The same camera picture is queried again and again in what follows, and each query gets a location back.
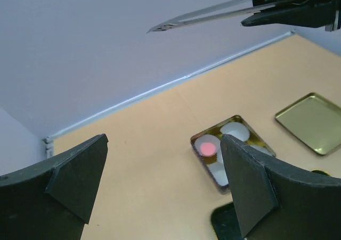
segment white wall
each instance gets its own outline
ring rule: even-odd
[[[335,54],[341,55],[341,30],[328,32],[324,31],[324,27],[319,29],[299,27],[297,32]]]
[[[0,0],[0,106],[44,138],[291,29],[234,18],[146,35],[224,1]]]
[[[0,175],[44,158],[44,142],[0,108]]]

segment tray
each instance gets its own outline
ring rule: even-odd
[[[319,155],[327,155],[341,144],[341,108],[317,93],[307,94],[275,118]]]
[[[268,144],[266,144],[265,141],[263,141],[263,139],[261,139],[261,137],[254,131],[254,129],[240,115],[234,115],[234,116],[232,116],[232,117],[230,117],[230,118],[208,128],[208,129],[192,136],[190,142],[191,142],[191,145],[193,147],[194,153],[196,154],[197,158],[200,160],[201,164],[203,165],[206,172],[209,174],[209,176],[211,177],[212,181],[214,182],[215,186],[217,187],[218,191],[221,194],[226,194],[229,192],[229,185],[228,184],[224,185],[224,186],[219,185],[218,182],[216,181],[216,179],[214,178],[214,176],[212,175],[210,169],[209,169],[210,165],[217,162],[217,156],[216,155],[211,156],[211,157],[201,156],[199,154],[199,152],[197,151],[194,143],[195,143],[197,138],[199,138],[205,134],[214,135],[214,136],[218,137],[219,139],[221,139],[223,135],[220,132],[220,129],[221,129],[221,127],[223,127],[225,124],[227,124],[229,122],[242,123],[244,126],[246,126],[248,128],[248,130],[250,131],[250,138],[249,138],[249,140],[246,141],[246,144],[264,147],[271,153],[271,155],[276,156],[276,154],[268,146]]]
[[[211,224],[218,240],[244,240],[233,203],[215,209]]]

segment beige table surface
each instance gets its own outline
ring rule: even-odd
[[[190,137],[241,115],[277,157],[341,177],[341,150],[319,157],[274,115],[309,92],[341,105],[341,57],[293,36],[55,140],[56,154],[105,133],[109,152],[82,240],[215,239],[210,214],[232,201]]]

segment empty tray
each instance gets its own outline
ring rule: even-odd
[[[327,155],[341,144],[341,108],[317,93],[302,97],[275,118],[319,155]]]

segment pink object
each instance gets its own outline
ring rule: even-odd
[[[217,149],[213,143],[202,143],[200,145],[200,151],[203,156],[213,156]]]

